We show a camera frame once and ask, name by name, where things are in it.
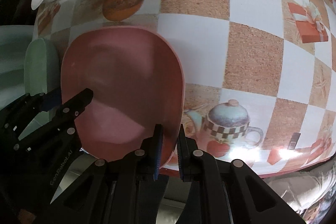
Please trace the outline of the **green rectangular plate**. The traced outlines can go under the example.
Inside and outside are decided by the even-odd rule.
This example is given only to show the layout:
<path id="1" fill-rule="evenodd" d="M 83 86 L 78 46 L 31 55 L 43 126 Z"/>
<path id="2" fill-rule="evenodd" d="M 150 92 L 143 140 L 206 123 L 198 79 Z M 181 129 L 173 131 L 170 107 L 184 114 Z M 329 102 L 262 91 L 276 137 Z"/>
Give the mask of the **green rectangular plate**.
<path id="1" fill-rule="evenodd" d="M 24 62 L 25 92 L 31 97 L 49 93 L 60 86 L 60 66 L 57 50 L 49 40 L 38 38 L 30 42 Z M 41 111 L 19 135 L 19 140 L 51 121 L 56 107 Z"/>

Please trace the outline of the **pink rectangular plate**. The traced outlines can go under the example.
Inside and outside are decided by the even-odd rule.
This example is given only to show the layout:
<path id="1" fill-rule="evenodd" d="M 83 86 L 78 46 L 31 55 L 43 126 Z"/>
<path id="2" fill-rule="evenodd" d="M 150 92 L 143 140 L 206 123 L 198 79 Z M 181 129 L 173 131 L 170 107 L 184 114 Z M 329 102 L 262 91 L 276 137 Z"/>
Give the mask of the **pink rectangular plate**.
<path id="1" fill-rule="evenodd" d="M 139 149 L 155 125 L 163 127 L 161 165 L 172 157 L 182 120 L 185 80 L 181 62 L 159 34 L 114 26 L 79 35 L 61 69 L 62 99 L 84 89 L 91 103 L 75 120 L 82 147 L 115 161 Z"/>

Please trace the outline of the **pale green curtain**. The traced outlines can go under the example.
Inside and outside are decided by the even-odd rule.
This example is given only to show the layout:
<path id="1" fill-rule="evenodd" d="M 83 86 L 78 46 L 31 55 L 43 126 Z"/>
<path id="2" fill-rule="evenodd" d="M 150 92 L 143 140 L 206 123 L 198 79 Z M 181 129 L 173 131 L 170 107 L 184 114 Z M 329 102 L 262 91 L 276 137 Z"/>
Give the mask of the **pale green curtain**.
<path id="1" fill-rule="evenodd" d="M 1 108 L 25 93 L 25 54 L 38 16 L 31 1 L 1 0 Z"/>

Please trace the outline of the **checkered printed tablecloth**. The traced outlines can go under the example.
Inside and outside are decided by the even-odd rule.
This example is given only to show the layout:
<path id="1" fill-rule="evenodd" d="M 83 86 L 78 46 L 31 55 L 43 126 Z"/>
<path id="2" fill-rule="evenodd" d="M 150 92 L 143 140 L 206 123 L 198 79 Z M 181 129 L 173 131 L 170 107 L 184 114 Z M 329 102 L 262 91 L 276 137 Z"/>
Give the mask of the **checkered printed tablecloth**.
<path id="1" fill-rule="evenodd" d="M 335 154 L 335 0 L 57 0 L 34 36 L 63 54 L 84 32 L 142 25 L 185 74 L 183 124 L 201 149 L 262 176 Z"/>

